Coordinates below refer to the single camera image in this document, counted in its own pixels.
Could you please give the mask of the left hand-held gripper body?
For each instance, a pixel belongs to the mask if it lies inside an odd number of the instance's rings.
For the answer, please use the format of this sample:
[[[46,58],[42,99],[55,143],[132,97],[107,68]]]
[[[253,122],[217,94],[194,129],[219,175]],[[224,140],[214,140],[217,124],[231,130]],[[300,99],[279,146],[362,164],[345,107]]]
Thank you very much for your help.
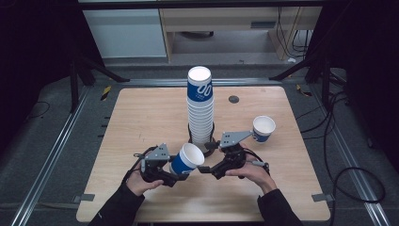
[[[142,179],[147,183],[162,180],[164,186],[173,187],[177,182],[177,176],[164,170],[164,166],[170,160],[171,156],[165,143],[150,147],[140,161]]]

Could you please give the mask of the stack of paper cups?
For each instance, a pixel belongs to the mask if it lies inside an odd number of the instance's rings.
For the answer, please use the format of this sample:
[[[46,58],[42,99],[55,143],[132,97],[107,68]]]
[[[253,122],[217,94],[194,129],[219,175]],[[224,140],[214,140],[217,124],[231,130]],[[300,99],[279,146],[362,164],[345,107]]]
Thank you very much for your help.
[[[205,144],[213,140],[214,94],[211,71],[204,66],[196,66],[187,75],[187,109],[190,142],[197,145],[205,156],[213,149]]]

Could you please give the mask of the blue white paper cup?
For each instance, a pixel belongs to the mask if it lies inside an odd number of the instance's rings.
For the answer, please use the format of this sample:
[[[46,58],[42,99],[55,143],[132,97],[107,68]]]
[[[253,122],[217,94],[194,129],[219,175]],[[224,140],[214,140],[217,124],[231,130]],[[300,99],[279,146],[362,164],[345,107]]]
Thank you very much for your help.
[[[253,120],[253,138],[259,142],[266,142],[276,129],[273,119],[268,116],[258,116]]]
[[[204,163],[202,151],[192,143],[185,143],[170,163],[170,172],[175,175],[190,174]]]

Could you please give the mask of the black curtain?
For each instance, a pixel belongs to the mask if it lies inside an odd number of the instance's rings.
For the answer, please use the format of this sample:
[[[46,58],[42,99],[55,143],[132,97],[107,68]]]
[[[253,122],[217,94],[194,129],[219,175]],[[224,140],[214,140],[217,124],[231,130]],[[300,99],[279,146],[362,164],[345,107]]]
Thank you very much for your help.
[[[104,64],[78,1],[0,0],[0,154],[75,57]]]
[[[399,0],[329,0],[308,50],[346,71],[346,92],[399,172]]]

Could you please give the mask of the white cabinet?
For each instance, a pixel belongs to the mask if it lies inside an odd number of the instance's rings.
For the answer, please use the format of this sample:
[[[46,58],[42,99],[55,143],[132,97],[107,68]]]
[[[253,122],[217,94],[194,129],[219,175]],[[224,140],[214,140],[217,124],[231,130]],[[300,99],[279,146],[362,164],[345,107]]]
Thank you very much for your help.
[[[157,9],[83,11],[102,58],[165,57]]]

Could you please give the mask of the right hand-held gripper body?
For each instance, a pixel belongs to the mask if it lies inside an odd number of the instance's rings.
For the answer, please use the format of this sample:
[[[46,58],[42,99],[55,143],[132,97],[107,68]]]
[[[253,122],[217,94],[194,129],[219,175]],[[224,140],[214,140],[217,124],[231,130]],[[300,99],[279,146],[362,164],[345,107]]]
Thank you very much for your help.
[[[234,170],[243,166],[243,163],[246,159],[246,154],[240,142],[247,137],[251,137],[252,134],[252,131],[222,133],[219,147],[220,150],[225,154],[222,160],[223,170]]]

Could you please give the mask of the black cup holder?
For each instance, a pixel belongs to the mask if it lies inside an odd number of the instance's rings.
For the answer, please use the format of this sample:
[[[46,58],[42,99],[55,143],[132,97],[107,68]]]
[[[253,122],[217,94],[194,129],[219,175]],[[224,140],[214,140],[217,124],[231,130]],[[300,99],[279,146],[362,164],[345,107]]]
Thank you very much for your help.
[[[204,155],[205,158],[211,156],[211,155],[215,152],[215,148],[207,148],[207,147],[205,146],[206,143],[215,142],[214,130],[215,130],[215,128],[212,127],[210,136],[207,138],[207,140],[206,140],[205,142],[203,142],[203,143],[196,143],[196,142],[193,141],[192,132],[191,132],[191,129],[190,129],[190,125],[187,125],[187,131],[188,131],[188,135],[189,135],[188,142],[197,145],[197,146],[202,150],[202,153],[203,153],[203,155]]]

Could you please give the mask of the person's left hand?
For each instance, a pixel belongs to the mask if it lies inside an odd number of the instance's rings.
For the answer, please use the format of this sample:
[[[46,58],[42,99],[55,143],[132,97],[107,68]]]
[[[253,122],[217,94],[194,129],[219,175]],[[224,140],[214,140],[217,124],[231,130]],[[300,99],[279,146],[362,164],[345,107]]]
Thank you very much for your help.
[[[126,181],[127,187],[138,197],[143,195],[147,190],[155,189],[164,182],[157,180],[154,182],[146,182],[138,171],[134,171]]]

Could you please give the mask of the black metal stand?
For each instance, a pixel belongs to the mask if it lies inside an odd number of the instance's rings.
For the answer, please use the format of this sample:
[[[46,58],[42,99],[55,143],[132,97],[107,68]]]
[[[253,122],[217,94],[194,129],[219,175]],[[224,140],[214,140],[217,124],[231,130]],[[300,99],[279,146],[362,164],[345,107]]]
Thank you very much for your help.
[[[281,81],[287,78],[290,74],[295,73],[303,68],[308,67],[308,72],[305,76],[307,83],[315,83],[318,78],[322,79],[322,104],[326,109],[329,109],[329,77],[330,77],[330,61],[325,50],[315,50],[306,56],[304,60],[295,64],[288,70],[279,75],[270,77],[270,80]]]
[[[71,113],[75,112],[79,105],[78,78],[81,78],[85,86],[92,86],[95,82],[94,75],[91,70],[95,70],[104,74],[118,83],[129,82],[129,79],[123,78],[109,71],[105,66],[101,66],[95,61],[87,58],[78,50],[72,51],[72,62],[70,64],[70,80],[71,80],[71,97],[72,106]]]

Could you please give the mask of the person's right hand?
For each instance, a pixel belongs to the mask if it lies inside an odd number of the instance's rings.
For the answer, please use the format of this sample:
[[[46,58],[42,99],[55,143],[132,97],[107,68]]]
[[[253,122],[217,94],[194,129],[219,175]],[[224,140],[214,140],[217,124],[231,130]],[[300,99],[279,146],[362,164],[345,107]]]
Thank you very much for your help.
[[[275,189],[277,185],[271,176],[260,166],[246,162],[240,169],[229,169],[225,173],[226,176],[245,177],[255,183],[263,192],[267,194]]]

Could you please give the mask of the aluminium floor rail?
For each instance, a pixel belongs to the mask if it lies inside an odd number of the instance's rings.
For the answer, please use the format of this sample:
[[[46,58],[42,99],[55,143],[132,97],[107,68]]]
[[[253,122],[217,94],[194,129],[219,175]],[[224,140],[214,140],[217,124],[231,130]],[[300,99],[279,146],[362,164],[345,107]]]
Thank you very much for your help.
[[[92,87],[83,87],[82,93],[78,98],[77,107],[69,115],[64,123],[56,141],[49,152],[44,164],[42,165],[34,184],[29,189],[24,201],[19,205],[18,210],[10,223],[10,226],[25,226],[29,220],[35,206],[37,205],[43,189],[46,187],[47,182],[56,166],[58,158],[62,154],[66,143],[72,133],[72,130],[81,115],[81,112],[86,104],[89,93]]]
[[[134,88],[176,88],[185,87],[186,79],[130,79],[128,82],[120,83],[121,86]],[[252,86],[278,86],[280,81],[269,78],[214,78],[213,85],[216,87],[252,87]]]
[[[326,119],[323,132],[323,159],[328,179],[332,183],[332,194],[336,195],[337,192],[340,191],[346,198],[363,203],[374,226],[391,226],[391,222],[381,205],[381,202],[385,200],[387,195],[386,187],[374,173],[360,166],[358,160],[352,154],[348,144],[344,140],[339,126],[336,124],[334,106],[337,103],[337,99],[340,98],[342,94],[339,92],[329,96],[329,109],[326,109],[322,104],[321,90],[315,86],[311,86],[310,90]],[[327,140],[329,138],[331,138],[337,146],[338,154],[341,156],[344,163],[344,168],[340,169],[336,174],[330,171],[330,165],[327,159]],[[356,195],[350,195],[343,187],[339,187],[339,182],[345,175],[348,175],[351,179],[357,191]]]

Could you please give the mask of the grey table bracket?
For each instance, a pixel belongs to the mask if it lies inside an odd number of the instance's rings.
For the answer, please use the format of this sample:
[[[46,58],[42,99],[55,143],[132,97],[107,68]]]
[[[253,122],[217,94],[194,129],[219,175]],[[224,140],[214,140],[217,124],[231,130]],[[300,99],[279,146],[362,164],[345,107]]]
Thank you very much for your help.
[[[314,202],[333,202],[335,200],[332,194],[312,194],[311,197]]]
[[[94,200],[94,197],[95,197],[94,194],[77,195],[73,197],[72,202],[73,203],[80,203],[81,201],[92,202]]]

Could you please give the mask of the light wooden desk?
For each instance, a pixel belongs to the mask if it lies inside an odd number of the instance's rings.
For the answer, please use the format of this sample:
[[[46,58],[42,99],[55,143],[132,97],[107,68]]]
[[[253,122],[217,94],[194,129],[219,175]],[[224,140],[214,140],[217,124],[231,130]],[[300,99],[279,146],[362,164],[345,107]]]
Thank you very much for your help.
[[[167,56],[176,32],[267,30],[278,59],[288,56],[297,30],[313,30],[321,7],[160,9]]]

